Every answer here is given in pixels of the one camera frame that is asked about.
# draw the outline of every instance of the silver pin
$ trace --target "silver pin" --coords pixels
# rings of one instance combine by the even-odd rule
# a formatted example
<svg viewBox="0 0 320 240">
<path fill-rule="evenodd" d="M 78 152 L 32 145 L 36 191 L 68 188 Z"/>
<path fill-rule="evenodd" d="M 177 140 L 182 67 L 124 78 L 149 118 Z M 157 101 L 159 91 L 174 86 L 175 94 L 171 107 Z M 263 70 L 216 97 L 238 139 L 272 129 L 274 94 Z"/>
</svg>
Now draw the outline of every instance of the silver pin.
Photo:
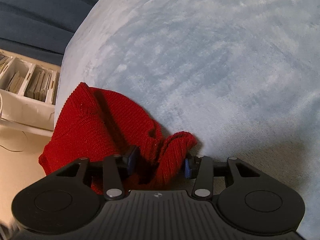
<svg viewBox="0 0 320 240">
<path fill-rule="evenodd" d="M 198 197 L 207 197 L 210 195 L 210 191 L 205 188 L 200 188 L 195 191 L 195 195 Z"/>
<path fill-rule="evenodd" d="M 122 190 L 119 190 L 118 188 L 111 188 L 107 190 L 107 195 L 109 197 L 119 197 L 122 194 Z"/>
</svg>

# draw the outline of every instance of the white storage organizer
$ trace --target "white storage organizer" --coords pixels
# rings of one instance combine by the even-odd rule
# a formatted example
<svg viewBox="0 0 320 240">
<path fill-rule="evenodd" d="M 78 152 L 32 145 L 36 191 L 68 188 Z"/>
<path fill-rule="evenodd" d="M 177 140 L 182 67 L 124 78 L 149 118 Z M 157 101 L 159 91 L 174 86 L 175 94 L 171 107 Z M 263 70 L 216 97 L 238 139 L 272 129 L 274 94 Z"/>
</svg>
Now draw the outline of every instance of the white storage organizer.
<svg viewBox="0 0 320 240">
<path fill-rule="evenodd" d="M 15 55 L 6 56 L 8 59 L 0 70 L 2 117 L 22 124 L 53 130 L 54 105 L 60 68 L 47 63 L 40 65 L 41 62 L 37 64 L 34 63 L 34 60 L 28 62 Z M 30 88 L 35 83 L 38 73 L 44 73 L 43 76 L 48 78 L 43 78 L 43 83 L 38 83 L 36 88 L 40 89 L 40 94 L 34 97 L 34 94 L 30 93 Z"/>
</svg>

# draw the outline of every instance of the red knitted fabric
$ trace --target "red knitted fabric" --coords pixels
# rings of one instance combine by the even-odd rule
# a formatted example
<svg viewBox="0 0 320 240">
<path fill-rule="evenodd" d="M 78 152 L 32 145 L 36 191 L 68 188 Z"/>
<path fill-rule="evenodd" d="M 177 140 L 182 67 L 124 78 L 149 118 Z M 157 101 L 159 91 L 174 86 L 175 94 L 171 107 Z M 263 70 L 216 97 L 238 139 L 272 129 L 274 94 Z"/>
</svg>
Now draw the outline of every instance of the red knitted fabric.
<svg viewBox="0 0 320 240">
<path fill-rule="evenodd" d="M 188 132 L 164 139 L 160 125 L 135 102 L 80 83 L 66 101 L 39 163 L 48 175 L 82 156 L 94 162 L 124 154 L 129 145 L 140 147 L 141 156 L 135 173 L 123 182 L 125 189 L 161 189 L 179 171 L 196 139 Z M 98 181 L 92 188 L 101 193 Z"/>
</svg>

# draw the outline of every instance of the ribbed black surface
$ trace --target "ribbed black surface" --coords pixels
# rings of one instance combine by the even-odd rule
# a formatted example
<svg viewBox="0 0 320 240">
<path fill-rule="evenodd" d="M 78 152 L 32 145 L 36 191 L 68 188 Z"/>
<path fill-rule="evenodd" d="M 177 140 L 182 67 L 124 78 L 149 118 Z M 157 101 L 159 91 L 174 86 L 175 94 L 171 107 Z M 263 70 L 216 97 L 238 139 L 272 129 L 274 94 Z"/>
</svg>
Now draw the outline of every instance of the ribbed black surface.
<svg viewBox="0 0 320 240">
<path fill-rule="evenodd" d="M 57 240 L 301 240 L 296 233 L 253 236 L 225 223 L 207 201 L 191 199 L 180 191 L 132 191 L 105 204 L 83 228 L 58 236 L 21 232 L 15 239 Z"/>
</svg>

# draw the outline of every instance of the plush blanket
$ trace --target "plush blanket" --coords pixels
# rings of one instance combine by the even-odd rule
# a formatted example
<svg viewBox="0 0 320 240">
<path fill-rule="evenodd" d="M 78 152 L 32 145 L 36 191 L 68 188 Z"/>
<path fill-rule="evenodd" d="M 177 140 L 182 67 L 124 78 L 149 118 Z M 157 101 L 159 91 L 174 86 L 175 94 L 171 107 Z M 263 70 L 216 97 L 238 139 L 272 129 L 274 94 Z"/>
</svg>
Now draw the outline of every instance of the plush blanket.
<svg viewBox="0 0 320 240">
<path fill-rule="evenodd" d="M 99 0 L 67 46 L 56 116 L 79 82 L 122 93 L 197 151 L 297 190 L 320 238 L 320 0 Z"/>
</svg>

